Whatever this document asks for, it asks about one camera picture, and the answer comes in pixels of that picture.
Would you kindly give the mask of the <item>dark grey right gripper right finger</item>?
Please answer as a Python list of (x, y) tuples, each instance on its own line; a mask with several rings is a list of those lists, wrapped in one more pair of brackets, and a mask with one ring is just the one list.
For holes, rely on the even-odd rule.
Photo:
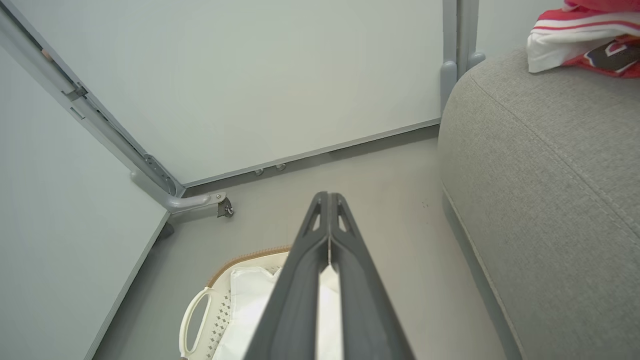
[(343, 358), (413, 360), (415, 355), (344, 196), (330, 193), (331, 266), (339, 276)]

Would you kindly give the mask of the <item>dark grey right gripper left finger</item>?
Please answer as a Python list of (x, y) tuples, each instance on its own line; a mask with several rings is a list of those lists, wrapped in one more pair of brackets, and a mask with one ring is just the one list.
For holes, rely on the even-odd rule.
[(329, 265), (329, 194), (316, 193), (270, 294), (245, 360), (316, 358), (320, 274)]

